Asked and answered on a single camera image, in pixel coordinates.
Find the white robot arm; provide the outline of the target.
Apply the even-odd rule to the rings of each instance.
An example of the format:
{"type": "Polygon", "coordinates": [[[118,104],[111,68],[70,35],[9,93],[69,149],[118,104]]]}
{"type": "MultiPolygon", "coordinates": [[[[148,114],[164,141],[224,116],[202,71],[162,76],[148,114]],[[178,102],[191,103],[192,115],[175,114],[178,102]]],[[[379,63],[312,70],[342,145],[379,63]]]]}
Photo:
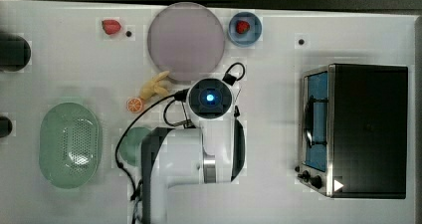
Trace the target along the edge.
{"type": "Polygon", "coordinates": [[[230,183],[245,163],[245,134],[233,84],[203,79],[182,96],[192,125],[157,127],[141,144],[142,224],[167,223],[170,188],[230,183]]]}

